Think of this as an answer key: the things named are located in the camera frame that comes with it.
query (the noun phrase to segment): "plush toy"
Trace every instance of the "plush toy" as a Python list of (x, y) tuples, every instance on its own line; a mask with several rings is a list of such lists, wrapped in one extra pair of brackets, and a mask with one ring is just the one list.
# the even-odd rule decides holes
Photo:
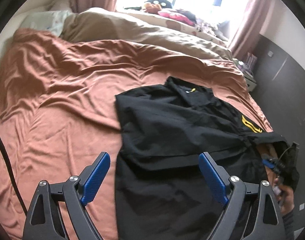
[(150, 2), (145, 2), (142, 6), (142, 11), (146, 13), (158, 14), (161, 11), (160, 4), (153, 4)]
[(172, 8), (172, 4), (171, 2), (169, 2), (168, 0), (148, 0), (146, 2), (150, 2), (152, 4), (160, 4), (160, 6), (164, 9), (164, 8)]

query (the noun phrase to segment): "black cable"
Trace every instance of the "black cable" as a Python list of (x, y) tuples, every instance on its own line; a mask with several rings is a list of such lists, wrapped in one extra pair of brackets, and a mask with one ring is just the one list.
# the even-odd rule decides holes
[(11, 185), (14, 188), (14, 191), (15, 191), (15, 193), (17, 195), (17, 198), (18, 198), (18, 200), (20, 202), (20, 205), (22, 207), (23, 212), (27, 216), (27, 209), (26, 209), (25, 203), (23, 202), (22, 197), (20, 195), (20, 192), (19, 192), (19, 189), (17, 187), (16, 181), (14, 179), (14, 173), (13, 173), (12, 168), (11, 168), (11, 163), (10, 163), (10, 160), (9, 160), (9, 156), (7, 154), (6, 148), (5, 148), (1, 138), (0, 138), (0, 152), (1, 152), (2, 157), (4, 158), (4, 161), (6, 163), (6, 167), (7, 167), (7, 171), (8, 171), (9, 177), (10, 177)]
[(288, 151), (292, 146), (288, 147), (283, 153), (282, 155), (280, 155), (279, 160), (281, 159), (281, 157), (285, 154), (286, 151)]

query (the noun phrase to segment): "pink blanket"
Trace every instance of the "pink blanket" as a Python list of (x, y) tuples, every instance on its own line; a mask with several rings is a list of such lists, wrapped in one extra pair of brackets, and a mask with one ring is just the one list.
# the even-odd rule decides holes
[[(0, 67), (0, 136), (26, 206), (40, 180), (63, 182), (106, 151), (111, 167), (87, 210), (102, 237), (117, 240), (114, 174), (121, 136), (114, 96), (164, 83), (168, 76), (212, 88), (271, 131), (228, 60), (199, 60), (120, 40), (72, 44), (50, 32), (18, 30)], [(62, 215), (70, 239), (77, 239), (65, 206)], [(0, 222), (20, 239), (24, 221), (0, 154)]]

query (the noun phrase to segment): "dark wall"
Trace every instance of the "dark wall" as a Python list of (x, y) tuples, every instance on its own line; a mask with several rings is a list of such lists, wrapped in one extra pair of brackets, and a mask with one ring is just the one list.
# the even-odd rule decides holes
[(297, 169), (300, 180), (295, 192), (294, 230), (305, 226), (305, 70), (284, 50), (264, 36), (254, 51), (257, 87), (251, 96), (277, 133), (289, 143), (300, 144)]

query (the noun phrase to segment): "metal screw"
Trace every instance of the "metal screw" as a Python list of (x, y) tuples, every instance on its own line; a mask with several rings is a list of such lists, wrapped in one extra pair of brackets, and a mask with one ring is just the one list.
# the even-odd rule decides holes
[(45, 181), (45, 180), (42, 180), (41, 182), (39, 182), (40, 187), (43, 187), (46, 184), (47, 184), (47, 181)]
[(73, 176), (71, 176), (71, 177), (69, 178), (69, 180), (70, 180), (71, 182), (75, 182), (75, 181), (78, 180), (78, 176), (73, 175)]
[(231, 176), (230, 179), (233, 182), (238, 182), (239, 181), (239, 178), (237, 176)]
[(268, 187), (268, 186), (269, 186), (269, 182), (266, 181), (266, 180), (263, 180), (263, 181), (262, 181), (262, 184), (263, 184), (265, 187)]

